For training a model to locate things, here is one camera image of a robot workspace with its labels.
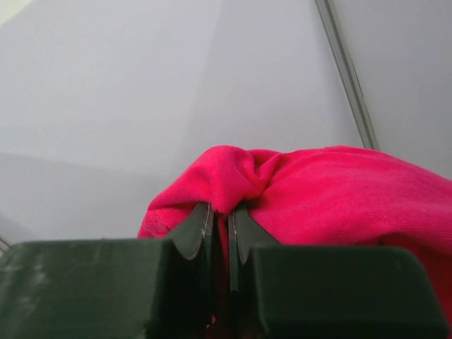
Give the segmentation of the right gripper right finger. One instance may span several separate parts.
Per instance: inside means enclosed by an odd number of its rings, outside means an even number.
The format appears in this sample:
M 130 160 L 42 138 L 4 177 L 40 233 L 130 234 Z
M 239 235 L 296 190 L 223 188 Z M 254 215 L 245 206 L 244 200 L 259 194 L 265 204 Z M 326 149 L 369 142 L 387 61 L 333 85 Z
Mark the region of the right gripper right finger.
M 290 246 L 228 218 L 236 338 L 447 338 L 422 264 L 401 248 Z

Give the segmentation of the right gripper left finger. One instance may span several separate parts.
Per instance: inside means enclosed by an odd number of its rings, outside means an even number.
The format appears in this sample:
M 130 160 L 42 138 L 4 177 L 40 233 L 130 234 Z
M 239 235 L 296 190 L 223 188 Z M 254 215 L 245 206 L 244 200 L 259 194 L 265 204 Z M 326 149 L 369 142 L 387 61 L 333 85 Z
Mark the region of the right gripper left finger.
M 214 213 L 163 238 L 24 242 L 1 257 L 2 338 L 204 338 Z

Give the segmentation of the magenta t shirt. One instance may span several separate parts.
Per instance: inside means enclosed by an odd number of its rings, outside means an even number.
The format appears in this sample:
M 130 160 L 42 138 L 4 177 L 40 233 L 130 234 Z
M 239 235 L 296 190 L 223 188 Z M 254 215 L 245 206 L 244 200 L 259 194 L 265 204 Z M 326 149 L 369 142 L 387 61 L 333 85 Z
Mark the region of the magenta t shirt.
M 227 217 L 244 203 L 283 244 L 399 246 L 427 269 L 451 316 L 451 181 L 385 153 L 345 146 L 279 153 L 216 146 L 148 206 L 139 237 L 163 237 L 197 203 L 218 217 L 220 295 L 210 338 L 233 338 Z

